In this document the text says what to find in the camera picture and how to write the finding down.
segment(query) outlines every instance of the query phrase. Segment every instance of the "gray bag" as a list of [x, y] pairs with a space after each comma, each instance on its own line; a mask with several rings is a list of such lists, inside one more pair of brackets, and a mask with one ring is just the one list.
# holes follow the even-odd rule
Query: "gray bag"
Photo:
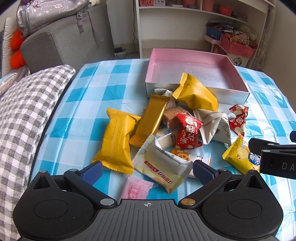
[[33, 0], [18, 6], [17, 25], [23, 35], [28, 36], [50, 23], [77, 14], [79, 31], [83, 32], [81, 13], [89, 4], [89, 0]]

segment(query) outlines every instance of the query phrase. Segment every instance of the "open box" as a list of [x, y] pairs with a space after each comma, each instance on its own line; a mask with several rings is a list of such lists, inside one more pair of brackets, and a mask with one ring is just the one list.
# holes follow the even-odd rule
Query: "open box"
[[222, 104], [244, 104], [249, 96], [241, 75], [225, 55], [184, 49], [153, 49], [145, 85], [175, 91], [182, 73], [196, 77]]

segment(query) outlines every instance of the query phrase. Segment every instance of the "pink basket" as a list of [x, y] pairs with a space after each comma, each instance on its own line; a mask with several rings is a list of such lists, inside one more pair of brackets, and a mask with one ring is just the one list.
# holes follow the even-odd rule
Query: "pink basket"
[[255, 52], [255, 49], [248, 46], [235, 44], [231, 42], [229, 39], [225, 38], [223, 35], [221, 35], [221, 38], [220, 38], [220, 45], [222, 48], [226, 50], [227, 53], [240, 55], [246, 58], [252, 58]]
[[219, 13], [223, 14], [223, 15], [226, 15], [226, 16], [231, 16], [232, 9], [229, 8], [229, 7], [219, 5]]
[[140, 7], [153, 6], [153, 0], [139, 0]]

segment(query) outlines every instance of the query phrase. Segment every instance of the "blue checkered tablecloth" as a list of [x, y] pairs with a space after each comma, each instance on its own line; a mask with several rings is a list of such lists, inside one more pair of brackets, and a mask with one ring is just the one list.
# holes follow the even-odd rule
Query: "blue checkered tablecloth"
[[[39, 170], [59, 175], [70, 168], [82, 169], [89, 165], [101, 148], [109, 122], [107, 107], [141, 115], [148, 103], [145, 91], [148, 62], [148, 59], [127, 59], [86, 64], [66, 91], [51, 120], [33, 167], [32, 178]], [[241, 67], [237, 69], [250, 91], [245, 103], [249, 106], [249, 114], [244, 139], [248, 141], [257, 137], [281, 144], [292, 143], [289, 134], [296, 130], [296, 115], [286, 97], [264, 73]], [[234, 141], [237, 135], [233, 132], [231, 138]], [[239, 173], [222, 159], [226, 148], [226, 144], [211, 141], [195, 151], [201, 156], [211, 157], [213, 168], [224, 167]], [[131, 146], [131, 155], [135, 155], [137, 150]], [[134, 174], [153, 181], [137, 171]], [[296, 180], [263, 174], [262, 177], [284, 210], [277, 238], [290, 240], [296, 235]], [[94, 186], [119, 200], [125, 180], [124, 174], [106, 169]], [[187, 178], [170, 196], [159, 185], [150, 190], [147, 198], [171, 198], [178, 202], [199, 187], [201, 184], [197, 179]]]

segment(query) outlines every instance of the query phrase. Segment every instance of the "sofa armrest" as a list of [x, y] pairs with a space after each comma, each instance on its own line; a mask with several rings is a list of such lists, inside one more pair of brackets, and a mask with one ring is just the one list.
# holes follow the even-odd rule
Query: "sofa armrest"
[[[31, 71], [61, 64], [72, 66], [76, 73], [87, 63], [110, 60], [114, 44], [106, 3], [90, 7], [92, 24], [87, 12], [82, 14], [84, 32], [80, 33], [76, 15], [53, 22], [29, 36], [20, 51]], [[104, 42], [95, 40], [93, 28], [100, 31]]]

